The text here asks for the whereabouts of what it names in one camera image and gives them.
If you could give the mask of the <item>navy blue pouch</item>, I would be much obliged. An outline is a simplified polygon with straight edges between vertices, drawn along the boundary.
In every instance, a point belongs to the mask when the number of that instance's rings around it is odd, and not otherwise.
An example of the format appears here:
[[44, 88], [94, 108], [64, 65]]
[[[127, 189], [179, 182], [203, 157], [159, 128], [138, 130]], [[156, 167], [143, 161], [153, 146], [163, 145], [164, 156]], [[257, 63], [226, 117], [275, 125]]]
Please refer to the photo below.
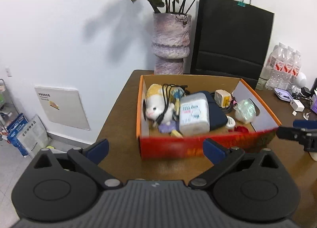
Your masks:
[[222, 111], [221, 107], [217, 105], [213, 96], [208, 91], [199, 91], [199, 93], [203, 93], [206, 96], [208, 102], [210, 131], [225, 126], [228, 118]]

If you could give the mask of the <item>clear plastic swab box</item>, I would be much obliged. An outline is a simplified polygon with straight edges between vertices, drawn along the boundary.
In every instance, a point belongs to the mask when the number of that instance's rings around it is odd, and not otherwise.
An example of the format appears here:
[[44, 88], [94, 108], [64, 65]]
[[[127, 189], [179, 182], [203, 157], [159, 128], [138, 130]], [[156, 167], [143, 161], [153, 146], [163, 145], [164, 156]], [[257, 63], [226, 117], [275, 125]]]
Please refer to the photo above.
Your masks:
[[179, 129], [183, 136], [210, 132], [208, 100], [204, 93], [194, 93], [180, 100]]

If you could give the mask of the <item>white yellow charger plug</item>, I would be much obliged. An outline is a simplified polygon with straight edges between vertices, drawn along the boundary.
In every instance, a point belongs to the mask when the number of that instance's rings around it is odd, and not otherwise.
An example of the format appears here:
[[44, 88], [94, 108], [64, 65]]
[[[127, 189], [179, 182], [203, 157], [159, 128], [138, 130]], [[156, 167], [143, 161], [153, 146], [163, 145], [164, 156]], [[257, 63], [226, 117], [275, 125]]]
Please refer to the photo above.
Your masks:
[[227, 108], [230, 106], [232, 96], [225, 90], [216, 90], [214, 93], [214, 100], [221, 108]]

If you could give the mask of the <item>red orange cardboard box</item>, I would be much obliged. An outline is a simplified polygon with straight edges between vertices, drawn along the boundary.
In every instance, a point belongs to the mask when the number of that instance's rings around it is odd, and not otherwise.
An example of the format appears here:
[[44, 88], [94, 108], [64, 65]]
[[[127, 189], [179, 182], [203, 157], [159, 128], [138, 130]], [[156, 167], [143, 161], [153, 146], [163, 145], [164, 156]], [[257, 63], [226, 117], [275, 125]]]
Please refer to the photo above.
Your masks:
[[[213, 92], [223, 89], [230, 92], [237, 101], [251, 99], [259, 109], [259, 115], [246, 125], [247, 133], [228, 131], [221, 127], [206, 134], [184, 136], [182, 138], [163, 135], [151, 129], [145, 116], [146, 92], [152, 84], [186, 85], [190, 92]], [[202, 155], [202, 142], [211, 138], [225, 148], [238, 146], [244, 150], [265, 147], [275, 137], [281, 122], [265, 101], [243, 80], [234, 77], [203, 75], [154, 75], [140, 77], [137, 97], [137, 130], [142, 159], [186, 158]]]

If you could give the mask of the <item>white yellow plush toy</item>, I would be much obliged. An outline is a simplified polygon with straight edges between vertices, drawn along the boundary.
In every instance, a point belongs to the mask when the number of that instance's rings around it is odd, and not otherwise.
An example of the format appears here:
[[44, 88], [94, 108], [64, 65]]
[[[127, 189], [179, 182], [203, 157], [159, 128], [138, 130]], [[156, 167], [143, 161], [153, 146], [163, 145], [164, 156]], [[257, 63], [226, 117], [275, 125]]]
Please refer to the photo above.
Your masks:
[[152, 84], [146, 92], [146, 117], [158, 124], [170, 124], [173, 112], [174, 103], [167, 99], [166, 87]]

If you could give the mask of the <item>white round jar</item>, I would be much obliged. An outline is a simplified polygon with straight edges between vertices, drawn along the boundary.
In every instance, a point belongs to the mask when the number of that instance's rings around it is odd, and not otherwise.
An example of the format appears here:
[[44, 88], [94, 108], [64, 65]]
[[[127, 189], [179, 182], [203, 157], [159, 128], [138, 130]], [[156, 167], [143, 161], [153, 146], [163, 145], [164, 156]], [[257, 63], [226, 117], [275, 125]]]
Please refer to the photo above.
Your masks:
[[226, 117], [227, 117], [227, 123], [226, 123], [225, 127], [228, 130], [234, 129], [235, 125], [236, 125], [236, 122], [235, 122], [234, 118], [232, 118], [231, 116], [226, 116]]

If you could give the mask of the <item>white charger adapter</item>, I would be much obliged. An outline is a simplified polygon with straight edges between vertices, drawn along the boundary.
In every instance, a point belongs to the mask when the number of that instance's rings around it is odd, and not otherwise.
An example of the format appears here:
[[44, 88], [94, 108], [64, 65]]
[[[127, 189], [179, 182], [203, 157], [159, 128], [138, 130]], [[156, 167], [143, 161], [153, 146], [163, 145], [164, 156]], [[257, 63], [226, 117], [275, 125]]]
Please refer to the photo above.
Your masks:
[[290, 105], [293, 108], [293, 110], [296, 112], [303, 112], [305, 109], [305, 106], [303, 105], [303, 103], [297, 99], [292, 99], [290, 101]]

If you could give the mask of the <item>purple case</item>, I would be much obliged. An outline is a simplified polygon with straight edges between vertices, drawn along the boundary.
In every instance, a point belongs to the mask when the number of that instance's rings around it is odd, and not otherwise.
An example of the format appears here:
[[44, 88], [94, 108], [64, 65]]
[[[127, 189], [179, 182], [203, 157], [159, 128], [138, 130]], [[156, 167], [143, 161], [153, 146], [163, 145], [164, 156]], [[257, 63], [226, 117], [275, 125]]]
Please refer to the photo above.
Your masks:
[[276, 96], [282, 101], [291, 102], [293, 100], [292, 95], [286, 90], [274, 89], [274, 92]]

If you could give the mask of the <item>white round lamp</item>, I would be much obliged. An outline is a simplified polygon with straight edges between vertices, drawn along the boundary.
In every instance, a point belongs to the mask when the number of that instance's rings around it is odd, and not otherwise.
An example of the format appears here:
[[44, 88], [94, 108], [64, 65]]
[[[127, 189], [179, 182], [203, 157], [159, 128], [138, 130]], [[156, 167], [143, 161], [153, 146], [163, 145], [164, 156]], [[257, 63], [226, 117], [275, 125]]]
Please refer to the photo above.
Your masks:
[[294, 94], [300, 93], [301, 89], [305, 87], [306, 82], [307, 82], [306, 75], [302, 72], [299, 72], [293, 81], [292, 93]]

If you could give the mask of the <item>blue white paper bags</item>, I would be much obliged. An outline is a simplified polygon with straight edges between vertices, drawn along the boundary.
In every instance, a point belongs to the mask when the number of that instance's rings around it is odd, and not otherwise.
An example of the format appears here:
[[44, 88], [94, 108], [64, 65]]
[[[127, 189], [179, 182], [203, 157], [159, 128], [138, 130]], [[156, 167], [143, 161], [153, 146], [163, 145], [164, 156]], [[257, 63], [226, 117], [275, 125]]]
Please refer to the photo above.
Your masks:
[[8, 126], [8, 141], [23, 157], [33, 158], [49, 144], [49, 137], [42, 121], [35, 115], [30, 121], [20, 113]]

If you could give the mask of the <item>water bottle pack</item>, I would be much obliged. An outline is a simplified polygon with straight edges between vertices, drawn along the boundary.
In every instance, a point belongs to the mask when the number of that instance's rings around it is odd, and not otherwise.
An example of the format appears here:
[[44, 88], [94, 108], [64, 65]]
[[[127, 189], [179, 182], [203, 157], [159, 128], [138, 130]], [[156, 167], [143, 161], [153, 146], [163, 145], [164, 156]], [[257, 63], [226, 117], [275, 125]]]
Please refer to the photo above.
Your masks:
[[270, 54], [266, 69], [269, 72], [266, 89], [290, 90], [301, 69], [301, 52], [280, 42]]

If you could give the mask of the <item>clear glass cup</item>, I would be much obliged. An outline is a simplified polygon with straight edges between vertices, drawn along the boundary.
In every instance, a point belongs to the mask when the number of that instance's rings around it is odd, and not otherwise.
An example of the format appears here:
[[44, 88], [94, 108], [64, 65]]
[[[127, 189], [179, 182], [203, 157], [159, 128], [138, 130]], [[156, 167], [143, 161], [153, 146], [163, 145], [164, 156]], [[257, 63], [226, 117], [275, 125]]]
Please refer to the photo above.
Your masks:
[[258, 79], [256, 89], [263, 90], [265, 88], [266, 82], [270, 79], [270, 76], [271, 76], [271, 69], [269, 69], [268, 67], [264, 67]]

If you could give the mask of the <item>purple cloth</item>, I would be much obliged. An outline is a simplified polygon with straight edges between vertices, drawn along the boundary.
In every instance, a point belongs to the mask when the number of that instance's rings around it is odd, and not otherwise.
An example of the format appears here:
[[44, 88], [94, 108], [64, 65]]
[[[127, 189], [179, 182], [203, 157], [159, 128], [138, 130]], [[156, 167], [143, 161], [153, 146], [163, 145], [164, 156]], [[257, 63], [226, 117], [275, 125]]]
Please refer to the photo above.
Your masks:
[[178, 122], [171, 120], [168, 123], [162, 123], [158, 126], [158, 130], [160, 133], [163, 134], [169, 134], [171, 133], [173, 130], [178, 130], [179, 128], [179, 124]]

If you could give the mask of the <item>black paper bag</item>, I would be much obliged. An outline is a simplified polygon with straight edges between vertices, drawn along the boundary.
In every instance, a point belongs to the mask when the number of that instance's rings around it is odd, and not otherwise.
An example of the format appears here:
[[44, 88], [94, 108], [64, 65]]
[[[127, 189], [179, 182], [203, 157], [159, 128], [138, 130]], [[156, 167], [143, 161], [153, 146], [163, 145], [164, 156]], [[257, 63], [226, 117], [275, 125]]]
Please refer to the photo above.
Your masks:
[[199, 0], [190, 73], [242, 78], [255, 88], [273, 19], [244, 0]]

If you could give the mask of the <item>purple ceramic vase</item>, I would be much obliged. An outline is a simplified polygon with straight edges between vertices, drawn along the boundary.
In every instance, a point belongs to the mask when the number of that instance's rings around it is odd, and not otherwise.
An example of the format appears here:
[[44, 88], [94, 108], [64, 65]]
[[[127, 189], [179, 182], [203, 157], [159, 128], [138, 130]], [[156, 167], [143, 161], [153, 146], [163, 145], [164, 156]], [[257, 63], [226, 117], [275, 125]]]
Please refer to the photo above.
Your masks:
[[189, 14], [153, 14], [154, 74], [183, 74], [184, 59], [190, 54], [191, 20]]

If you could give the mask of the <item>white wall panel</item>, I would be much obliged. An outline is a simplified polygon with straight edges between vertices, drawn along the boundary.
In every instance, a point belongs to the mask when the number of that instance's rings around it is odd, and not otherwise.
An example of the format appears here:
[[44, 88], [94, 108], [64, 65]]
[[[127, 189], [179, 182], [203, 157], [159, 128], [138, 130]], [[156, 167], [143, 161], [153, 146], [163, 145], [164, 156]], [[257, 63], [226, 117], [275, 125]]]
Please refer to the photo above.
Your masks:
[[34, 89], [49, 121], [90, 130], [78, 90], [43, 86]]

